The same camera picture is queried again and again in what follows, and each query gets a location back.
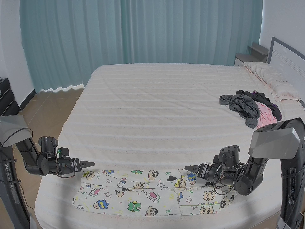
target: clothing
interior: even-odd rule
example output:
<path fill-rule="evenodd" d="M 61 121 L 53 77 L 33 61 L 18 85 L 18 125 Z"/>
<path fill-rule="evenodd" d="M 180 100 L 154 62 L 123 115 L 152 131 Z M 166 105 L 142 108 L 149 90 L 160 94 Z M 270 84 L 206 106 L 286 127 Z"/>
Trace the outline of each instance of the clothing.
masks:
<path fill-rule="evenodd" d="M 84 171 L 72 205 L 121 216 L 196 215 L 218 213 L 236 196 L 234 190 L 219 195 L 206 180 L 196 178 L 186 170 Z"/>
<path fill-rule="evenodd" d="M 278 106 L 270 102 L 270 99 L 266 97 L 264 93 L 258 93 L 257 91 L 250 93 L 247 91 L 245 92 L 243 90 L 239 90 L 236 92 L 236 94 L 247 95 L 251 97 L 254 101 L 265 104 L 269 109 L 271 109 L 272 115 L 277 119 L 277 121 L 280 121 L 282 119 L 282 114 L 278 109 Z"/>
<path fill-rule="evenodd" d="M 266 105 L 256 102 L 258 108 L 260 109 L 260 117 L 257 120 L 257 128 L 262 126 L 273 124 L 277 122 L 277 119 L 272 115 L 271 109 L 269 109 Z"/>
<path fill-rule="evenodd" d="M 251 97 L 242 94 L 223 95 L 220 96 L 219 103 L 221 105 L 228 104 L 229 109 L 238 112 L 240 117 L 246 119 L 248 127 L 255 128 L 257 126 L 260 110 Z"/>

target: black drawer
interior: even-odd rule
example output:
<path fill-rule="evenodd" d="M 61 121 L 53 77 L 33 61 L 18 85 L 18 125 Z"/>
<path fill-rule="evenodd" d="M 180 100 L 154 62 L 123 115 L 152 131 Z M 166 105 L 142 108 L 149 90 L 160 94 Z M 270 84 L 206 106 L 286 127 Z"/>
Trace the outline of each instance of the black drawer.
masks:
<path fill-rule="evenodd" d="M 8 78 L 2 79 L 0 81 L 0 98 L 3 97 L 3 95 L 7 92 L 7 90 L 11 87 L 11 84 L 9 82 Z"/>
<path fill-rule="evenodd" d="M 0 116 L 3 115 L 7 107 L 14 101 L 14 98 L 15 97 L 12 90 L 8 90 L 0 99 Z"/>
<path fill-rule="evenodd" d="M 19 113 L 19 106 L 16 101 L 13 101 L 10 106 L 5 110 L 3 116 L 16 115 Z"/>

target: white headboard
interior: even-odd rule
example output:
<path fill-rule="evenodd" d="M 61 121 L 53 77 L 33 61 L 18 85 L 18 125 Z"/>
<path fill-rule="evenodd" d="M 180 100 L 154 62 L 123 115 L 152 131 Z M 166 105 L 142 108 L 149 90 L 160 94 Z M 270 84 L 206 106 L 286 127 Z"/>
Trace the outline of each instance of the white headboard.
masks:
<path fill-rule="evenodd" d="M 298 90 L 305 101 L 305 55 L 272 37 L 268 61 Z"/>

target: bed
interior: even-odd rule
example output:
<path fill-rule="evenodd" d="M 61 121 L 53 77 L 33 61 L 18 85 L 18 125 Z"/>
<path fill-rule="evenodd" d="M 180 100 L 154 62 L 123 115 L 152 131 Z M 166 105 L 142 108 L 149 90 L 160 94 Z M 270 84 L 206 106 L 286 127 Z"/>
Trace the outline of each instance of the bed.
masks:
<path fill-rule="evenodd" d="M 277 44 L 272 48 L 282 53 Z M 276 53 L 270 51 L 271 65 L 278 63 L 273 62 Z M 288 57 L 295 60 L 295 55 Z M 240 160 L 246 162 L 255 129 L 218 102 L 220 95 L 234 95 L 237 90 L 264 92 L 276 103 L 245 67 L 104 65 L 92 73 L 63 126 L 59 145 L 69 148 L 70 157 L 95 162 L 93 170 L 181 169 L 210 162 L 221 148 L 234 144 L 240 146 Z M 277 105 L 283 120 L 301 117 L 305 121 L 299 101 L 283 100 Z M 80 211 L 72 207 L 80 179 L 81 174 L 73 179 L 42 178 L 35 214 L 43 228 L 250 228 L 281 207 L 279 160 L 268 161 L 264 180 L 252 194 L 237 196 L 221 213 L 204 216 L 147 218 Z"/>

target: white pillow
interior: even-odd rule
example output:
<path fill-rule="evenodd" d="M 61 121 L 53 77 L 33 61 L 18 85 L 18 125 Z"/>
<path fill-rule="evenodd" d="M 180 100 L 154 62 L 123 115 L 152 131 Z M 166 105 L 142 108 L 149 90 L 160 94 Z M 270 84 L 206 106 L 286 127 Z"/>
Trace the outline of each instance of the white pillow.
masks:
<path fill-rule="evenodd" d="M 274 67 L 268 63 L 245 62 L 242 66 L 253 73 L 271 92 L 277 102 L 284 99 L 299 100 L 298 91 Z"/>

